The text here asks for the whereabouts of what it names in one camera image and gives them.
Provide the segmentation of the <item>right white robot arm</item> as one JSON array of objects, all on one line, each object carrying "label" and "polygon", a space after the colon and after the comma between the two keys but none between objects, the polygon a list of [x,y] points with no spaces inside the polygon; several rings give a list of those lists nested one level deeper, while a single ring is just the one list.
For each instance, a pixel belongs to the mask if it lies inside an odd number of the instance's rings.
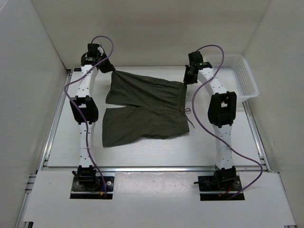
[{"label": "right white robot arm", "polygon": [[199,51],[188,54],[184,83],[191,85],[200,81],[210,95],[208,120],[216,136],[216,164],[213,177],[205,181],[216,189],[226,189],[236,178],[236,168],[232,159],[231,129],[236,118],[237,95],[229,92],[214,77],[213,67],[203,60]]}]

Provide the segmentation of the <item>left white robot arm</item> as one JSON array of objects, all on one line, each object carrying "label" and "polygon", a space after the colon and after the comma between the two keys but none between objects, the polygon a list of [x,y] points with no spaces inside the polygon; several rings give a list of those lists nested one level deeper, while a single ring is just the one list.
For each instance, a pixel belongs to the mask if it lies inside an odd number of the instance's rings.
[{"label": "left white robot arm", "polygon": [[87,52],[81,57],[81,77],[76,80],[79,83],[77,93],[70,98],[71,110],[80,133],[79,165],[73,174],[78,184],[89,190],[105,185],[91,152],[95,123],[99,118],[99,111],[91,94],[98,72],[108,73],[114,70],[104,48],[98,43],[89,43]]}]

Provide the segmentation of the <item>olive green shorts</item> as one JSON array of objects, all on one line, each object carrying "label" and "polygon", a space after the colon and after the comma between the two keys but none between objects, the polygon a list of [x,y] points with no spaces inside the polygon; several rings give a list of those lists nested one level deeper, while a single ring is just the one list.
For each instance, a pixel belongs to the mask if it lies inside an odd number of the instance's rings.
[{"label": "olive green shorts", "polygon": [[187,134],[187,86],[182,82],[113,71],[105,102],[102,144],[115,147],[141,138],[169,139]]}]

